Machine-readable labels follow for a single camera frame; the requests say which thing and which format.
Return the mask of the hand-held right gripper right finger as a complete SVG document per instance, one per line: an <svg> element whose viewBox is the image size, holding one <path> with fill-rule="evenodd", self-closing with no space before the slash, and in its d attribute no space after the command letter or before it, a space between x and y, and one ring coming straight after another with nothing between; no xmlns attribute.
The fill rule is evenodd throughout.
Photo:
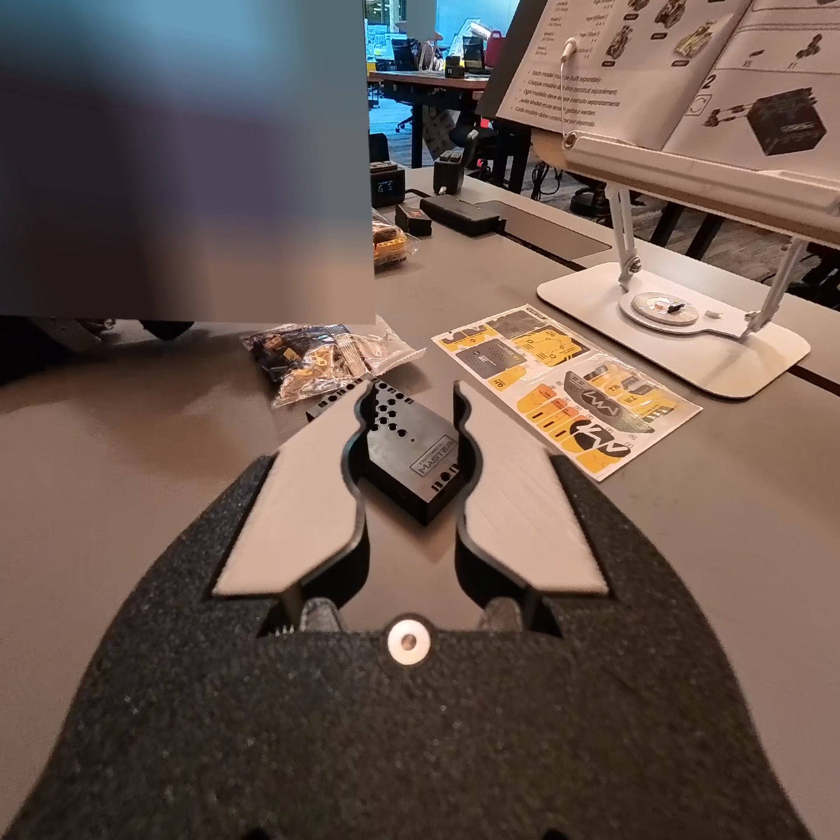
<svg viewBox="0 0 840 840"><path fill-rule="evenodd" d="M559 631L548 599L609 594L550 452L466 381L453 388L458 584L487 631Z"/></svg>

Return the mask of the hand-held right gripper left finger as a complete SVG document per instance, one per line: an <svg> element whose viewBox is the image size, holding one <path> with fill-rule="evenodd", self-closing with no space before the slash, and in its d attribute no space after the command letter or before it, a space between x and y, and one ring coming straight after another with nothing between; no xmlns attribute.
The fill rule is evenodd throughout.
<svg viewBox="0 0 840 840"><path fill-rule="evenodd" d="M217 599L278 598L300 629L344 628L370 570L364 498L375 386L363 380L277 450L213 583Z"/></svg>

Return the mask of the black perforated control box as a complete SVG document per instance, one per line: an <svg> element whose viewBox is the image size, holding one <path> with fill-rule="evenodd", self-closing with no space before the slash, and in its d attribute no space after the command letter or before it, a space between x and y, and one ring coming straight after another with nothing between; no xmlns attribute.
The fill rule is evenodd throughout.
<svg viewBox="0 0 840 840"><path fill-rule="evenodd" d="M356 479L426 527L459 493L458 440L452 423L380 377L372 379L367 453L352 455Z"/></svg>

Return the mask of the yellow and black sticker sheet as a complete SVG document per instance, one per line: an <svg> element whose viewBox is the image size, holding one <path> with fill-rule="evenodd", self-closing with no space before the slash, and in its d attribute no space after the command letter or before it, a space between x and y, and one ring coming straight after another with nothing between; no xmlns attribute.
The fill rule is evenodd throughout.
<svg viewBox="0 0 840 840"><path fill-rule="evenodd" d="M433 340L597 481L701 413L699 405L532 305Z"/></svg>

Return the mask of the clear bag of small parts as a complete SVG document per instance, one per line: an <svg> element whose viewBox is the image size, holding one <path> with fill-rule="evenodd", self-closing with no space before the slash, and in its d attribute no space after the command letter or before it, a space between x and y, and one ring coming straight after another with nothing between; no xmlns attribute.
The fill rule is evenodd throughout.
<svg viewBox="0 0 840 840"><path fill-rule="evenodd" d="M270 386L272 408L338 394L417 362L426 352L404 341L380 316L362 325L283 323L247 332L240 341Z"/></svg>

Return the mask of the white metal book stand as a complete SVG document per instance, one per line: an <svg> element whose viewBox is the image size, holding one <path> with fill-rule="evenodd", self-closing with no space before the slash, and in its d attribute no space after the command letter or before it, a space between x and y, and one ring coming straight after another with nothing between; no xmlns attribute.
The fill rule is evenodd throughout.
<svg viewBox="0 0 840 840"><path fill-rule="evenodd" d="M520 2L511 21L486 91L499 118L526 38L546 4ZM839 172L831 181L754 171L600 135L530 128L543 161L604 182L616 253L612 262L542 284L541 301L713 396L750 398L810 353L808 342L773 319L805 247L838 247ZM630 192L788 235L789 248L760 308L738 308L690 288L677 274L645 268L634 240Z"/></svg>

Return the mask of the bag of yellow parts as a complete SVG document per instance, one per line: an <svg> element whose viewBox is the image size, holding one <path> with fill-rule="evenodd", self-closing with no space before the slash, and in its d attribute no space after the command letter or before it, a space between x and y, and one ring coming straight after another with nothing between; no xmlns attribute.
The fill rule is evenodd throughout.
<svg viewBox="0 0 840 840"><path fill-rule="evenodd" d="M372 209L374 272L393 268L414 257L419 241L376 208Z"/></svg>

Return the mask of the flat black hub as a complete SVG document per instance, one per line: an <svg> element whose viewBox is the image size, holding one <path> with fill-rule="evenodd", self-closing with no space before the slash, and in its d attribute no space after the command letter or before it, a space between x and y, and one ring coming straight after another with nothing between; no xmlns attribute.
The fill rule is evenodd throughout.
<svg viewBox="0 0 840 840"><path fill-rule="evenodd" d="M507 220L498 213L449 194L422 197L419 209L432 221L470 238L506 231Z"/></svg>

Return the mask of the black charger with display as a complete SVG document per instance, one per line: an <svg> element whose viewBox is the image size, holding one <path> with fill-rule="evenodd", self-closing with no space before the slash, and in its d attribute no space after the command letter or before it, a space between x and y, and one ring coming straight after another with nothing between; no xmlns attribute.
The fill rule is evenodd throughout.
<svg viewBox="0 0 840 840"><path fill-rule="evenodd" d="M373 161L370 163L370 175L373 209L391 207L405 200L405 170L401 165L393 161Z"/></svg>

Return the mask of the upright black device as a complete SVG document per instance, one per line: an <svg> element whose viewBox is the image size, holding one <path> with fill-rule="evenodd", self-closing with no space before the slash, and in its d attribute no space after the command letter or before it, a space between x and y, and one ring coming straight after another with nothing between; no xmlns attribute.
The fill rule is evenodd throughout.
<svg viewBox="0 0 840 840"><path fill-rule="evenodd" d="M434 162L433 194L458 195L465 178L465 152L463 149L446 150Z"/></svg>

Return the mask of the wooden background table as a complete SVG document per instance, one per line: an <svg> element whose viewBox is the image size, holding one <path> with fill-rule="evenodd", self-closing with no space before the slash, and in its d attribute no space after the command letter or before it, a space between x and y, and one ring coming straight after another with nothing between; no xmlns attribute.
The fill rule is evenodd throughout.
<svg viewBox="0 0 840 840"><path fill-rule="evenodd" d="M531 129L496 115L485 93L489 78L467 75L448 78L442 72L424 71L370 71L369 82L380 83L384 97L412 108L411 167L423 166L423 117L424 107L476 112L487 119L498 131L497 150L493 159L490 181L520 194L527 170Z"/></svg>

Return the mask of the open instruction booklet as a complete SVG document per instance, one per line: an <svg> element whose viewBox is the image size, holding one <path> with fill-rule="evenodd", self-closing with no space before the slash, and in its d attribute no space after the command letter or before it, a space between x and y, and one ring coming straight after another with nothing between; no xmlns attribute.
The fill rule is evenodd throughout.
<svg viewBox="0 0 840 840"><path fill-rule="evenodd" d="M498 112L837 181L839 2L547 2Z"/></svg>

